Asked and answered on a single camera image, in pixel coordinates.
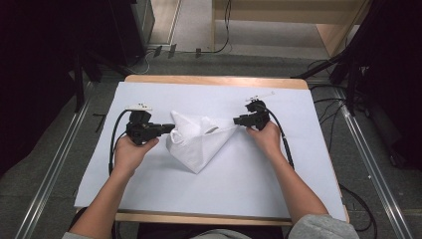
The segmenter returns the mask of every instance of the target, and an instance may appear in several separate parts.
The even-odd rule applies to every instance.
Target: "gray sleeve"
[[[299,238],[359,238],[353,226],[329,215],[306,215],[299,220],[289,235],[290,239]]]
[[[67,232],[62,239],[92,239],[90,237],[80,236],[74,233]]]

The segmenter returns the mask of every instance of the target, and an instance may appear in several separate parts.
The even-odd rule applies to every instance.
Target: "power cord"
[[[313,62],[311,62],[309,65],[308,65],[308,71],[310,70],[310,68],[311,68],[311,66],[313,65],[313,64],[315,64],[315,63],[318,63],[318,62],[329,62],[329,59],[323,59],[323,60],[316,60],[316,61],[313,61]],[[325,68],[325,71],[329,74],[329,75],[331,75],[331,72],[328,70],[328,68]]]
[[[277,117],[273,114],[273,112],[272,111],[270,111],[268,108],[266,108],[266,107],[264,107],[264,106],[261,106],[261,105],[255,105],[256,107],[258,107],[258,108],[261,108],[261,109],[263,109],[263,110],[265,110],[265,111],[267,111],[272,117],[273,117],[273,119],[276,121],[276,124],[277,124],[277,126],[279,127],[279,130],[280,130],[280,133],[281,133],[281,135],[282,135],[282,140],[283,140],[283,145],[285,146],[285,150],[286,150],[286,155],[287,155],[287,157],[288,157],[288,162],[289,162],[289,165],[293,168],[293,169],[295,169],[295,165],[294,165],[294,163],[293,163],[293,159],[292,159],[292,154],[291,154],[291,151],[290,151],[290,148],[289,148],[289,143],[288,143],[288,140],[286,139],[286,135],[285,135],[285,133],[283,132],[283,129],[282,129],[282,126],[280,125],[280,123],[279,123],[279,120],[277,119]]]
[[[145,61],[145,63],[146,63],[146,70],[145,70],[145,71],[143,71],[143,72],[136,72],[136,71],[132,70],[130,67],[127,67],[126,69],[127,69],[128,71],[130,71],[130,72],[134,73],[134,74],[137,74],[137,75],[144,75],[144,74],[146,74],[146,73],[149,71],[148,56],[149,56],[151,53],[153,53],[153,51],[150,51],[149,53],[147,53],[147,54],[145,55],[145,57],[143,58],[143,60],[144,60],[144,61]]]
[[[342,103],[340,104],[340,106],[338,107],[338,109],[331,114],[330,116],[326,117],[323,121],[321,121],[321,119],[323,118],[323,116],[326,114],[327,109],[330,108],[333,103],[331,103],[330,105],[328,105],[325,108],[324,113],[322,114],[322,116],[319,118],[320,124],[323,124],[326,120],[328,120],[329,118],[333,117],[332,122],[331,122],[331,130],[330,130],[330,134],[329,134],[329,144],[328,144],[328,152],[330,152],[331,150],[331,143],[332,143],[332,134],[333,134],[333,126],[334,126],[334,122],[335,122],[335,118],[338,114],[338,112],[341,110],[341,108],[345,105],[344,100],[342,99],[329,99],[330,101],[334,101],[338,102],[341,101]],[[355,192],[349,190],[348,188],[346,188],[344,185],[342,184],[338,184],[341,190],[346,191],[347,193],[349,193],[354,199],[357,200],[357,202],[364,208],[364,210],[368,213],[369,216],[369,223],[367,226],[363,227],[363,228],[359,228],[359,229],[355,229],[356,232],[362,232],[362,231],[366,231],[368,230],[371,226],[373,226],[373,231],[374,231],[374,238],[376,239],[378,236],[378,229],[377,229],[377,225],[376,225],[376,220],[375,217],[373,216],[372,212],[369,209],[369,206],[366,204],[366,202],[359,196],[357,195]]]
[[[225,13],[224,13],[224,24],[225,24],[225,27],[226,27],[227,37],[226,37],[226,42],[223,45],[223,47],[221,49],[217,50],[217,51],[206,51],[206,52],[201,52],[201,54],[216,54],[216,53],[220,53],[220,52],[222,52],[227,47],[227,45],[230,45],[231,46],[231,44],[229,43],[229,41],[230,41],[229,24],[230,24],[231,11],[232,11],[232,1],[231,0],[228,0],[227,1],[227,5],[226,5],[226,10],[225,10]],[[148,49],[148,50],[152,50],[152,51],[155,52],[159,48],[160,47],[158,47],[158,48],[151,48],[151,49]],[[174,53],[197,54],[197,52],[189,52],[189,51],[174,51]]]
[[[350,194],[354,199],[356,199],[357,202],[359,202],[359,204],[365,209],[365,211],[367,212],[368,216],[369,216],[369,223],[367,226],[363,227],[363,228],[359,228],[359,229],[354,229],[357,232],[362,232],[362,231],[366,231],[370,228],[370,226],[373,226],[373,238],[377,238],[378,237],[378,227],[376,225],[376,220],[375,217],[373,216],[372,212],[369,209],[369,206],[366,204],[366,202],[359,196],[357,195],[355,192],[351,191],[350,189],[346,188],[345,186],[343,186],[342,184],[338,184],[341,190],[346,191],[348,194]]]
[[[321,103],[321,102],[329,102],[329,101],[341,101],[341,102],[345,102],[346,99],[343,99],[343,98],[326,98],[326,99],[321,99],[321,100],[314,101],[314,104]]]
[[[126,114],[127,112],[130,112],[130,111],[124,110],[122,113],[120,113],[120,115],[117,118],[117,121],[115,122],[114,128],[112,130],[111,143],[109,145],[108,175],[111,175],[111,173],[112,173],[112,168],[113,168],[112,157],[114,156],[115,145],[117,144],[118,140],[124,135],[124,133],[122,133],[114,143],[115,132],[117,131],[118,123],[120,122],[123,115]]]
[[[321,84],[321,85],[316,85],[316,86],[311,87],[310,91],[313,91],[316,88],[339,88],[339,89],[346,90],[346,87],[342,87],[342,86],[330,85],[330,84]]]

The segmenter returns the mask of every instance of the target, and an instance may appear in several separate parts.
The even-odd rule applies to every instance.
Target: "white cloth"
[[[185,116],[172,111],[176,127],[167,137],[168,151],[194,173],[199,173],[238,127],[232,119]]]

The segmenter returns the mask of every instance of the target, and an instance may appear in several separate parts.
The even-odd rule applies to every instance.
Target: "metal bar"
[[[21,227],[16,234],[16,239],[31,238],[31,235],[38,223],[44,207],[46,206],[47,200],[49,199],[54,184],[56,183],[62,166],[66,160],[78,129],[80,128],[81,123],[85,117],[94,89],[94,84],[89,82],[86,89],[87,100],[82,105],[80,112],[74,114],[74,117],[65,133],[65,136],[59,145],[56,155],[50,164],[46,176],[44,177],[43,182],[41,183],[37,193],[30,203],[24,221],[22,222]]]
[[[335,94],[337,97],[345,99],[342,90],[336,89]],[[341,111],[397,238],[413,238],[410,228],[403,217],[403,213],[388,187],[388,184],[385,181],[378,164],[376,163],[375,157],[372,154],[355,117],[350,114],[347,108],[342,108]]]

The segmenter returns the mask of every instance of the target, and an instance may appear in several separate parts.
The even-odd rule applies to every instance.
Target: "black cable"
[[[112,156],[114,155],[114,148],[115,148],[115,144],[114,144],[115,131],[117,130],[117,126],[118,126],[118,123],[120,122],[121,117],[123,117],[123,115],[126,112],[129,112],[129,110],[124,110],[122,113],[120,113],[120,116],[118,116],[117,121],[115,122],[114,129],[112,130],[111,143],[109,145],[108,174],[111,174],[112,172]]]
[[[138,62],[139,62],[139,60],[140,59],[142,59],[143,57],[140,57],[140,56],[136,56],[136,60],[135,60],[135,62],[133,63],[133,64],[131,64],[130,66],[128,66],[129,68],[131,68],[131,67],[134,67]]]
[[[311,65],[313,65],[313,64],[315,64],[315,63],[317,63],[317,62],[326,62],[326,61],[329,61],[329,60],[327,60],[327,59],[323,59],[323,60],[316,60],[316,61],[311,62],[311,63],[308,65],[308,71],[310,70]],[[329,75],[331,75],[331,72],[328,70],[328,68],[325,68],[325,71],[326,71]]]
[[[326,112],[328,111],[328,109],[332,106],[332,105],[334,105],[336,103],[336,101],[333,101],[331,104],[329,104],[326,108],[325,108],[325,111],[323,111],[323,114],[322,114],[322,116],[320,116],[319,117],[319,119],[318,119],[318,121],[320,121],[320,120],[322,120],[322,118],[325,116],[325,114],[326,114]]]
[[[335,111],[334,113],[334,117],[332,118],[332,122],[331,122],[331,132],[329,134],[329,144],[328,144],[328,152],[331,151],[331,145],[332,145],[332,133],[334,132],[334,123],[335,123],[335,118],[337,117],[338,112],[341,110],[341,108],[344,106],[344,103],[342,103],[337,111]]]
[[[288,157],[289,164],[291,165],[291,167],[293,169],[295,169],[295,165],[293,164],[292,154],[291,154],[290,148],[289,148],[289,143],[288,143],[288,140],[286,139],[285,133],[283,132],[282,125],[279,123],[279,120],[273,114],[273,112],[271,112],[268,108],[260,106],[260,105],[256,105],[256,107],[259,107],[259,108],[267,111],[273,117],[273,119],[276,121],[276,124],[277,124],[277,126],[279,127],[279,130],[280,130],[280,133],[282,134],[282,140],[283,140],[283,144],[285,145],[286,155]]]
[[[330,88],[339,88],[339,89],[346,89],[346,87],[342,87],[342,86],[337,86],[337,85],[330,85],[330,84],[323,84],[323,85],[316,85],[310,88],[310,91],[316,89],[316,88],[321,88],[321,87],[330,87]]]
[[[114,143],[114,147],[112,148],[112,154],[114,155],[115,153],[115,147],[117,146],[118,140],[126,133],[126,131],[124,131],[121,135],[118,136],[117,140]]]
[[[231,12],[232,12],[232,0],[228,0],[227,1],[227,5],[226,5],[226,10],[224,13],[224,23],[226,26],[226,33],[227,33],[227,37],[226,37],[226,43],[224,44],[224,46],[217,51],[207,51],[207,52],[201,52],[201,54],[216,54],[216,53],[220,53],[221,51],[223,51],[226,47],[227,44],[229,44],[229,40],[230,40],[230,31],[229,31],[229,24],[230,24],[230,16],[231,16]],[[188,51],[174,51],[175,53],[188,53],[188,54],[196,54],[196,52],[188,52]]]
[[[321,99],[321,100],[314,101],[314,104],[321,103],[321,102],[328,102],[328,101],[342,101],[342,102],[345,102],[345,99],[343,99],[343,98],[326,98],[326,99]]]
[[[333,117],[332,122],[331,122],[331,131],[330,131],[330,136],[329,136],[329,145],[328,145],[328,152],[330,152],[331,150],[331,143],[332,143],[332,133],[333,133],[333,126],[334,126],[334,122],[335,122],[335,118],[338,114],[338,112],[341,110],[341,108],[345,105],[345,103],[341,103],[341,105],[338,107],[338,109],[335,111],[334,114],[328,116],[327,118],[325,118],[322,122],[320,122],[320,124],[323,124],[327,119]],[[367,229],[369,229],[369,227],[371,225],[373,225],[373,230],[374,230],[374,238],[377,238],[378,235],[378,231],[377,231],[377,225],[376,225],[376,221],[375,221],[375,217],[373,216],[372,212],[370,211],[369,207],[367,206],[367,204],[365,203],[365,201],[360,198],[356,193],[352,192],[351,190],[347,189],[345,186],[341,185],[340,183],[338,184],[341,190],[345,190],[346,192],[348,192],[354,199],[356,199],[359,204],[365,209],[365,211],[368,213],[369,215],[369,224],[361,229],[355,229],[355,231],[357,232],[361,232],[361,231],[366,231]]]
[[[351,191],[350,189],[346,188],[344,185],[342,184],[338,184],[341,190],[346,191],[348,194],[350,194],[354,199],[356,199],[357,202],[359,202],[359,204],[365,209],[365,211],[368,213],[369,216],[369,224],[361,229],[354,229],[357,232],[361,232],[361,231],[366,231],[367,229],[369,229],[369,227],[372,225],[373,226],[373,238],[377,238],[378,236],[378,227],[376,225],[376,220],[375,217],[373,216],[372,212],[369,209],[369,206],[366,204],[366,202],[359,196],[357,195],[355,192]]]

